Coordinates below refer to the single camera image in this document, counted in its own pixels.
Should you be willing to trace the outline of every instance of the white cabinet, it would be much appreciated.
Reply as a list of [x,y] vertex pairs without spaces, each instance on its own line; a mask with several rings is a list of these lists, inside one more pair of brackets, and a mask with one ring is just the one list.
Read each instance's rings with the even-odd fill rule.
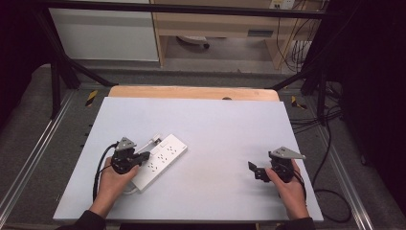
[[[149,3],[148,0],[107,1]],[[65,9],[50,9],[50,12],[70,58],[158,61],[150,12]]]

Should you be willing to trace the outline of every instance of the electrical outlet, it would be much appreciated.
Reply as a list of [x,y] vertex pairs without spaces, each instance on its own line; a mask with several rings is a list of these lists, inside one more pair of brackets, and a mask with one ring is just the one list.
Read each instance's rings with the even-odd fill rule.
[[283,0],[272,0],[271,5],[269,5],[269,9],[280,10],[283,4]]
[[188,147],[174,135],[169,135],[158,146],[150,151],[148,161],[140,167],[137,175],[131,180],[142,192],[153,183]]
[[295,0],[283,0],[281,9],[282,10],[292,10],[293,4],[295,4]]
[[269,9],[291,10],[295,0],[272,0]]

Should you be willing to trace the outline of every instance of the gray carpet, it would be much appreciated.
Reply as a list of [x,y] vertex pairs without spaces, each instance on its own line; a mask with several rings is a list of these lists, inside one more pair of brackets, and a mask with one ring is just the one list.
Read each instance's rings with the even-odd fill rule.
[[[212,73],[201,74],[192,72],[165,72],[160,71],[99,71],[103,77],[123,84],[158,84],[158,85],[195,85],[195,86],[229,86],[262,88],[281,81],[284,76],[266,76],[261,74],[229,74]],[[38,140],[40,133],[48,123],[51,115],[49,72],[38,70],[33,78],[32,85],[27,90],[21,105],[16,108],[9,123],[0,134],[0,159],[3,166],[0,170],[2,181],[0,195],[3,197],[13,179],[24,165],[25,160]],[[91,80],[82,78],[86,83]],[[298,88],[296,82],[289,88]],[[81,146],[86,141],[85,133],[89,133],[96,118],[102,98],[107,95],[108,89],[100,89],[92,106],[84,106],[91,89],[81,89],[75,94],[65,118],[56,131],[53,140],[44,152],[26,189],[18,199],[12,210],[7,224],[59,224],[52,220],[57,207],[57,198],[62,195],[70,174],[76,165],[81,152]],[[300,95],[298,101],[304,102]],[[311,118],[308,109],[292,107],[290,97],[282,93],[281,100],[286,104],[289,118]],[[343,159],[345,167],[351,175],[363,204],[370,215],[372,224],[376,229],[406,229],[405,217],[400,213],[392,197],[385,189],[374,168],[361,165],[359,153],[354,145],[345,123],[336,119],[330,123],[332,141]],[[305,165],[312,177],[319,166],[326,150],[321,141],[320,133],[316,128],[309,129],[296,135],[299,148],[307,156]],[[341,193],[335,173],[326,162],[323,167],[316,188],[331,189]],[[319,203],[322,211],[337,219],[343,218],[347,211],[344,203],[336,196],[320,195]],[[273,223],[262,224],[263,229],[272,229]],[[347,223],[335,223],[326,220],[316,224],[320,229],[356,229],[353,218]]]

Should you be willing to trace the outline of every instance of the person's left hand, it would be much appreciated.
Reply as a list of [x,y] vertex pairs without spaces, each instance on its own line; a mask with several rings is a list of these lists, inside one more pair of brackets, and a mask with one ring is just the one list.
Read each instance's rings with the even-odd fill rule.
[[[111,157],[105,160],[104,166],[111,165]],[[96,200],[90,211],[106,218],[116,199],[122,194],[125,186],[137,174],[139,166],[135,166],[128,173],[118,174],[110,166],[101,172],[101,181]]]

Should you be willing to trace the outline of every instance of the metal bracket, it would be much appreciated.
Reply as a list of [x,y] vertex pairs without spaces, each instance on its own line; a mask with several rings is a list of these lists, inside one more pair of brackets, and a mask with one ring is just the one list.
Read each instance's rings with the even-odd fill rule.
[[288,149],[286,147],[280,147],[274,151],[269,151],[269,157],[276,156],[281,159],[303,159],[305,160],[305,156],[297,153],[292,149]]
[[128,149],[134,148],[136,146],[137,145],[134,144],[134,142],[130,141],[126,137],[123,137],[122,140],[120,141],[119,145],[116,147],[116,151],[128,150]]

